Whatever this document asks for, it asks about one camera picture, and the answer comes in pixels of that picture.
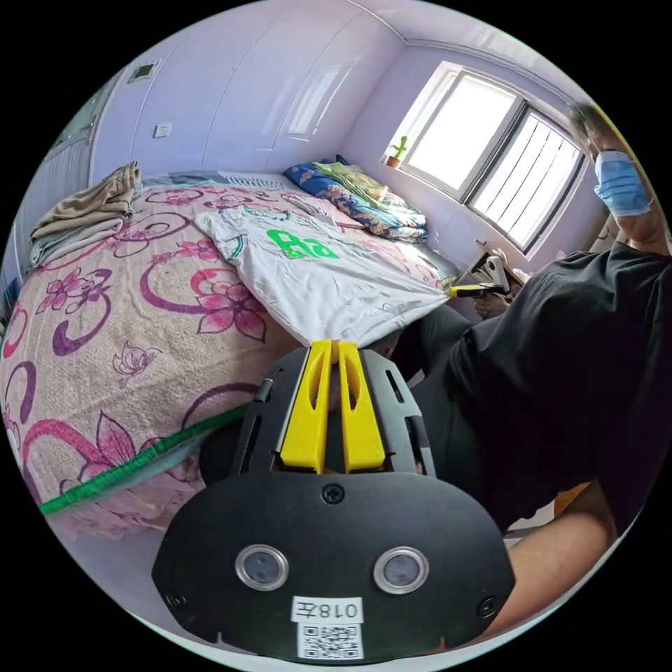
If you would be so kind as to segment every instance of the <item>dark hair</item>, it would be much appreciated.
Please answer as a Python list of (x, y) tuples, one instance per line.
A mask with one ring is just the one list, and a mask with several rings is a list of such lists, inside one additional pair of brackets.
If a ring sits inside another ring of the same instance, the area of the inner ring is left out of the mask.
[(584, 147), (595, 136), (609, 136), (614, 129), (602, 112), (589, 103), (573, 103), (569, 108), (569, 121), (576, 136)]

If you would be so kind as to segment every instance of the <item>white wall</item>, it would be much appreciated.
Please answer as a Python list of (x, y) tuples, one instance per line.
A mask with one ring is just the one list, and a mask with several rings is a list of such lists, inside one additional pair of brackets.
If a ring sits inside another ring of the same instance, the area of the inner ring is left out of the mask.
[[(190, 169), (282, 172), (340, 150), (403, 42), (343, 0), (265, 0), (164, 40), (122, 75), (94, 142), (93, 181), (137, 160), (144, 174)], [(128, 84), (161, 59), (157, 74)], [(299, 106), (329, 73), (319, 123), (290, 132)], [(156, 125), (172, 124), (155, 139)]]
[(448, 61), (507, 81), (525, 91), (542, 112), (560, 119), (565, 102), (547, 88), (516, 71), (484, 58), (430, 46), (407, 46), (387, 70), (353, 125), (342, 154), (383, 184), (389, 185), (413, 207), (427, 215), (430, 245), (464, 268), (479, 254), (475, 239), (501, 248), (510, 265), (526, 272), (553, 261), (559, 250), (579, 249), (603, 207), (593, 192), (595, 176), (586, 166), (567, 205), (525, 258), (497, 231), (464, 206), (411, 176), (380, 162), (390, 140), (423, 86), (441, 61)]

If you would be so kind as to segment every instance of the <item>folded clothes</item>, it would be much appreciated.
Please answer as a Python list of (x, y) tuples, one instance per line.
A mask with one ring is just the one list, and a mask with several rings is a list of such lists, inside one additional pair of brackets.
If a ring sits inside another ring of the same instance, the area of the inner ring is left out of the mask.
[(117, 168), (97, 185), (64, 198), (49, 210), (30, 234), (30, 242), (52, 233), (98, 224), (132, 214), (141, 175), (137, 161)]
[(35, 268), (58, 259), (74, 250), (91, 245), (117, 233), (124, 220), (121, 218), (109, 219), (89, 226), (59, 231), (49, 234), (35, 241), (30, 251), (28, 268)]

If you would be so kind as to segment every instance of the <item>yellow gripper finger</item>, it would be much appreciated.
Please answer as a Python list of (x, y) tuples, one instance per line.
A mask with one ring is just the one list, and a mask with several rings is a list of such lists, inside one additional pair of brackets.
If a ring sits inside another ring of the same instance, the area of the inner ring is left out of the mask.
[(373, 402), (356, 343), (338, 344), (345, 471), (377, 469), (385, 462)]
[(331, 358), (331, 341), (313, 343), (280, 452), (287, 467), (324, 471)]

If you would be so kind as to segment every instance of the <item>ceiling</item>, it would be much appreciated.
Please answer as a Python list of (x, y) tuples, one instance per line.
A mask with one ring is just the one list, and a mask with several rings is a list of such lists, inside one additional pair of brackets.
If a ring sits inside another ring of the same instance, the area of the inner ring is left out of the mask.
[(369, 10), (406, 41), (443, 43), (481, 52), (525, 70), (572, 98), (586, 94), (534, 49), (483, 21), (423, 0), (346, 0)]

